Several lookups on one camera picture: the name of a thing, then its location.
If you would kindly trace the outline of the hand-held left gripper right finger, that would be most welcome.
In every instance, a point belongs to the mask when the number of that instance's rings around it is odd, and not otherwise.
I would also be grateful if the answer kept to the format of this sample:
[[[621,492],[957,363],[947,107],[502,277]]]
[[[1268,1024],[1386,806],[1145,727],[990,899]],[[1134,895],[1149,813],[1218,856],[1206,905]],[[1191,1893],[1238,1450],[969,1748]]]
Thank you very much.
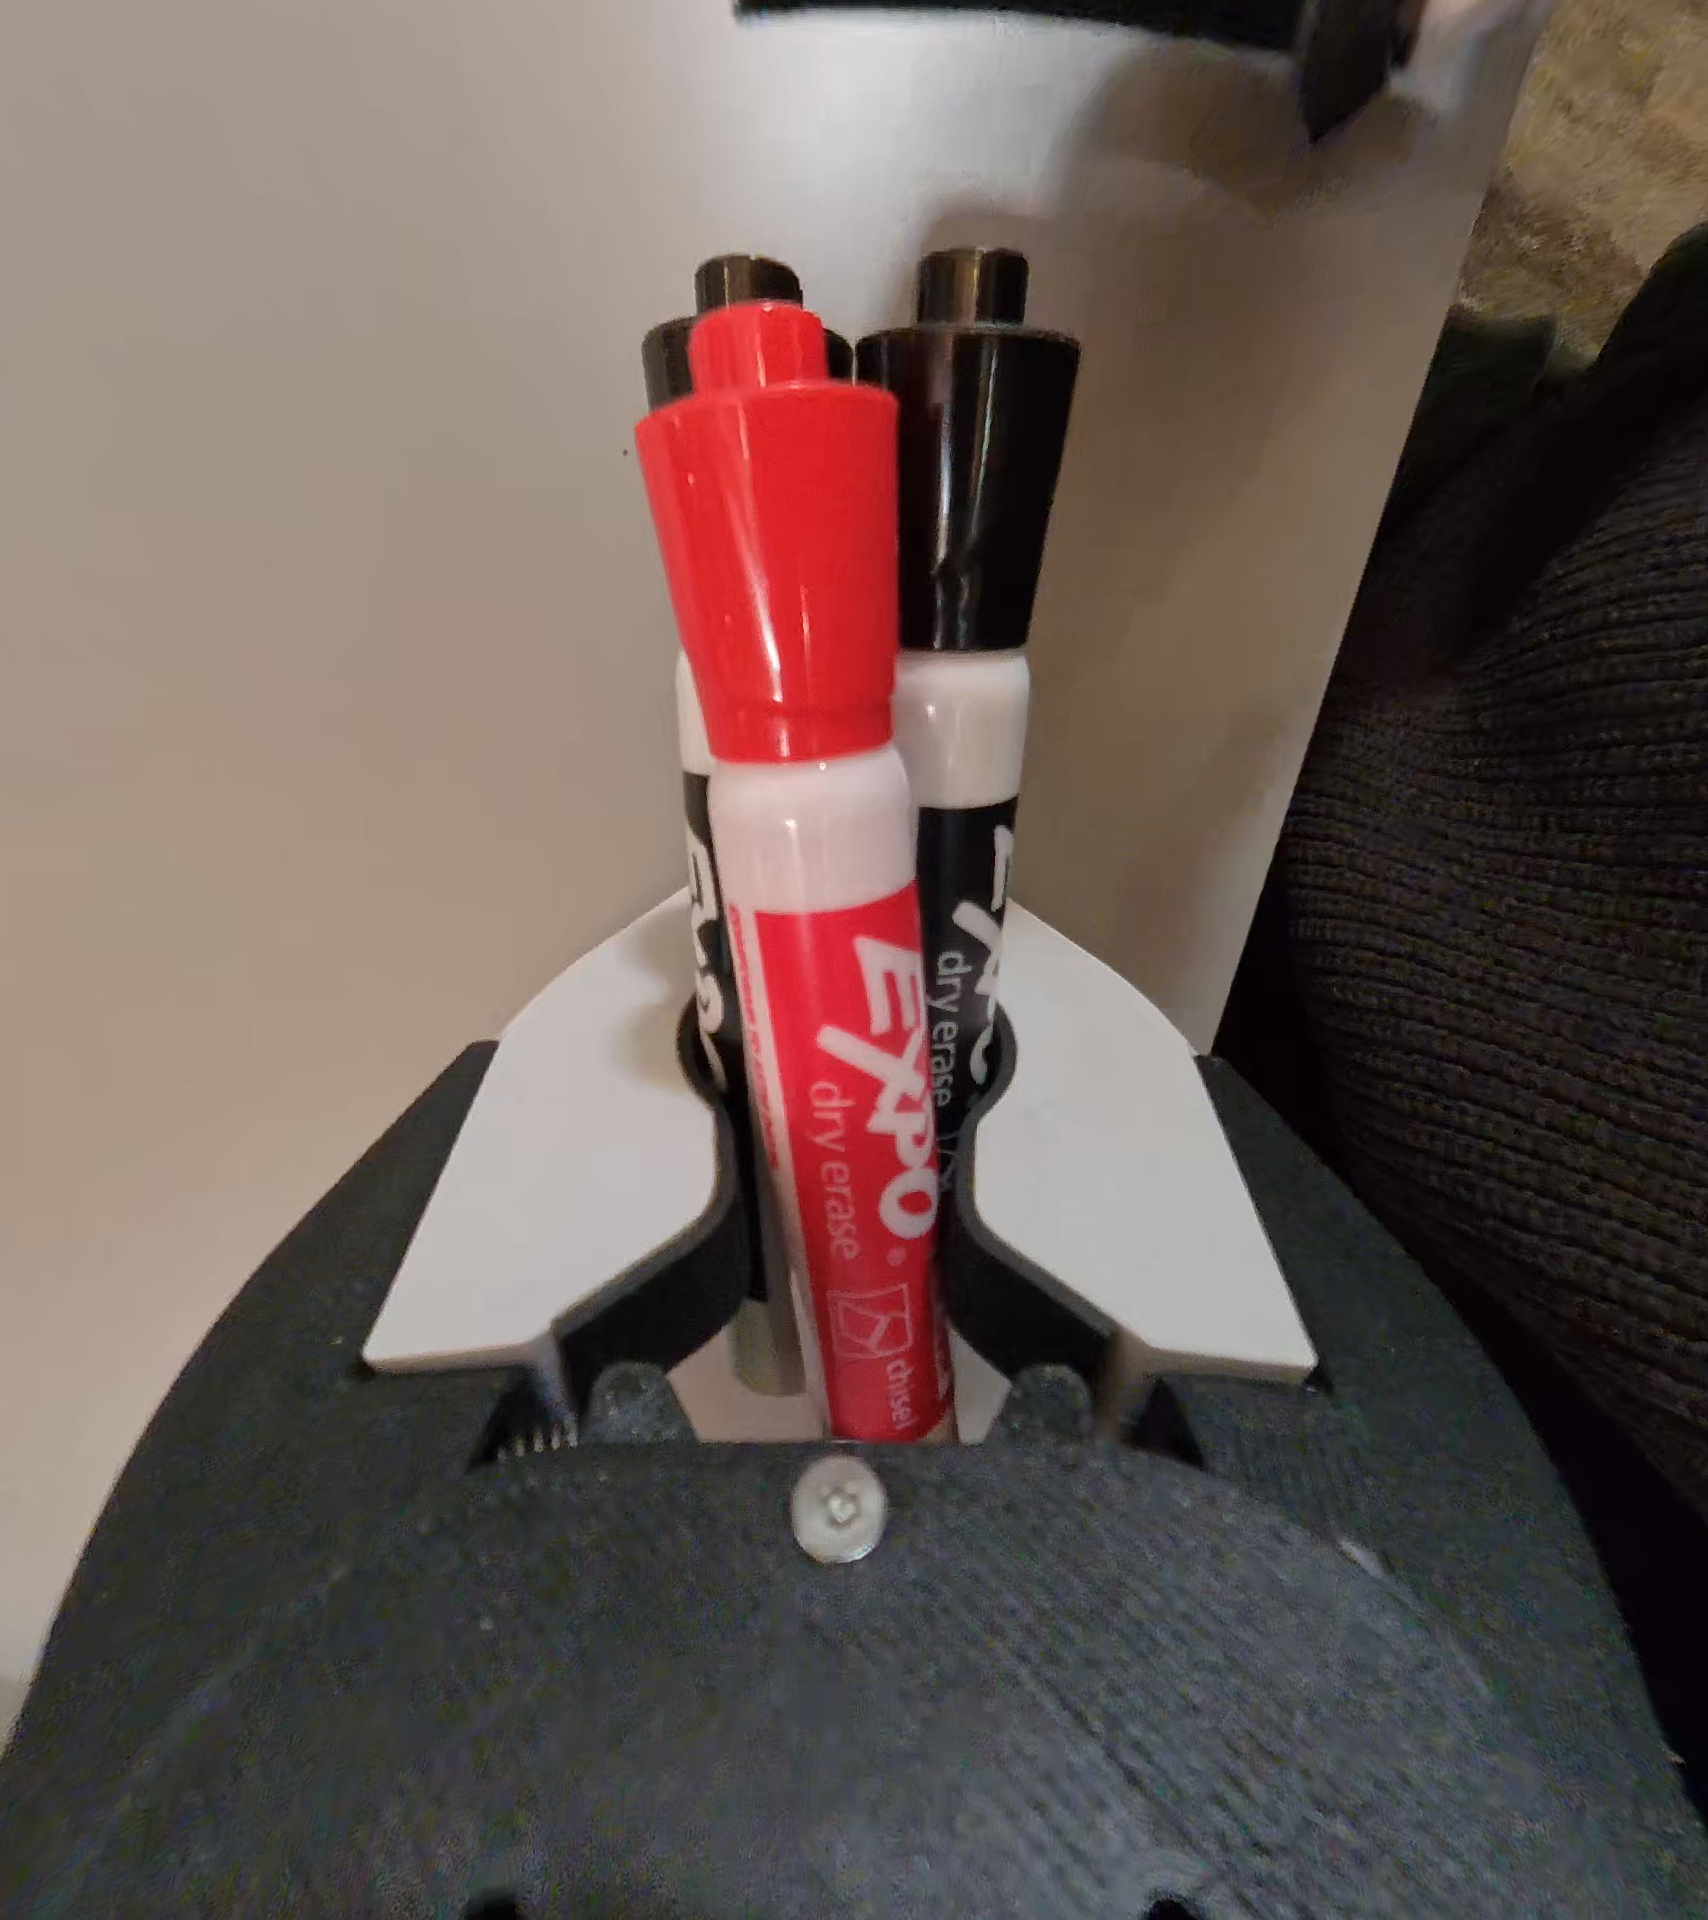
[[[1033,1367],[1074,1374],[1106,1436],[1162,1380],[1305,1387],[1313,1339],[1179,1028],[1019,904],[997,1017],[944,1212],[960,1439]]]

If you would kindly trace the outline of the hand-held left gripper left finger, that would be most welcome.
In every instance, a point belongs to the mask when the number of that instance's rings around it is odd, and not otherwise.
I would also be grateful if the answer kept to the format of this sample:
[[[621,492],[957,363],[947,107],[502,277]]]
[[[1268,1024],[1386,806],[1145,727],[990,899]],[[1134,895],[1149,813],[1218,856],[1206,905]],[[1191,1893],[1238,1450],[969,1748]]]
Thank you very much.
[[[560,1400],[561,1327],[629,1279],[695,1302],[681,1255],[734,1198],[725,1120],[684,1063],[687,899],[665,899],[554,975],[481,1066],[386,1302],[376,1374],[502,1365]]]

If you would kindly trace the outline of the red dry erase marker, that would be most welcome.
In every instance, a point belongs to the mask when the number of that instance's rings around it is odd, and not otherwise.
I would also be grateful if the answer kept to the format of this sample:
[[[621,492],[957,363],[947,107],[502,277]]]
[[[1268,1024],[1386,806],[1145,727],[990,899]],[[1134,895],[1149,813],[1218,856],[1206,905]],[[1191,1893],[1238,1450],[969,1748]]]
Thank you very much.
[[[894,738],[895,401],[783,299],[633,427],[714,770],[743,1063],[826,1430],[956,1436],[917,808]]]

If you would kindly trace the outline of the black dry erase marker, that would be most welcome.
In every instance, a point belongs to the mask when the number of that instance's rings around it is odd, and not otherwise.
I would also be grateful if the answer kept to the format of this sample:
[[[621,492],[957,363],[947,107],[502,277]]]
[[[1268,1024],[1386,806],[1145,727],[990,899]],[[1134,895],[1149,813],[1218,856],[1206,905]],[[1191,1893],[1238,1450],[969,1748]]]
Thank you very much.
[[[801,283],[794,269],[764,254],[710,255],[700,261],[691,283],[693,311],[658,322],[640,344],[650,412],[691,395],[695,386],[691,336],[698,319],[732,304],[795,305],[801,301]],[[769,1397],[787,1397],[805,1385],[794,1283],[781,1245],[777,1205],[761,1190],[764,1156],[745,1071],[741,998],[710,818],[714,755],[693,670],[684,652],[674,657],[674,723],[702,1075],[722,1100],[747,1218],[745,1293],[727,1327],[727,1354],[732,1372],[743,1387]]]
[[[1029,264],[928,251],[914,319],[855,348],[895,404],[894,744],[914,796],[942,1196],[996,1070],[997,973],[1031,713],[1033,599],[1081,363],[1027,323]]]

